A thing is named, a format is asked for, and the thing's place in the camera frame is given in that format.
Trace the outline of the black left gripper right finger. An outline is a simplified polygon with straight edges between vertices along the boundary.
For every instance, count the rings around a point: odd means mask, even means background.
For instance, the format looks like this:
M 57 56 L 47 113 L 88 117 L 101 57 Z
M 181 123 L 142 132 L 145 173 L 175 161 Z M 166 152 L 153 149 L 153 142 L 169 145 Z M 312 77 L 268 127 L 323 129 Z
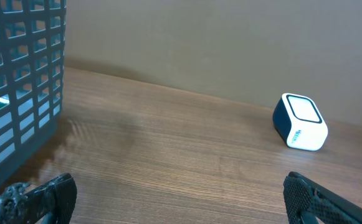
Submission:
M 283 197 L 289 223 L 362 224 L 361 207 L 298 172 L 286 176 Z

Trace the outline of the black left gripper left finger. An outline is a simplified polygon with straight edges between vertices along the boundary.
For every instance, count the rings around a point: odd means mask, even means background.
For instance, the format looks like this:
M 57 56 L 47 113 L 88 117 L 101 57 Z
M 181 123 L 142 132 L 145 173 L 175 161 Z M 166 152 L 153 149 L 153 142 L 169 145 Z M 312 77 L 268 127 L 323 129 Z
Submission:
M 0 223 L 69 223 L 75 209 L 77 186 L 69 173 L 26 192 L 29 183 L 18 182 L 0 195 Z

